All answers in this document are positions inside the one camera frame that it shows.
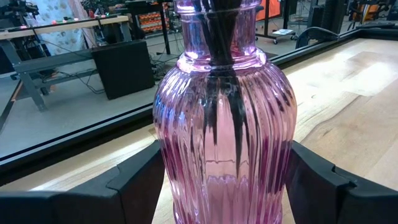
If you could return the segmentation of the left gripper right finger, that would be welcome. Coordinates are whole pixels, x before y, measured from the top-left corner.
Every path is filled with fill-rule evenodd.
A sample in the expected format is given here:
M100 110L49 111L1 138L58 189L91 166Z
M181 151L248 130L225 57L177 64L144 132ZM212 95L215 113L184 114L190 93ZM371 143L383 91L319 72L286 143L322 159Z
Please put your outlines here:
M293 142L285 186L296 223L397 223L397 191Z

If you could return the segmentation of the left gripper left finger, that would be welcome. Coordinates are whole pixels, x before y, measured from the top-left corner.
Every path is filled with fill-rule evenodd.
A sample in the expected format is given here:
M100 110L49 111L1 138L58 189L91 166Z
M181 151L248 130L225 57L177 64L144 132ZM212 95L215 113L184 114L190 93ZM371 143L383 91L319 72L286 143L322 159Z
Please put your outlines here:
M154 141L68 191L1 192L1 223L151 223L164 174Z

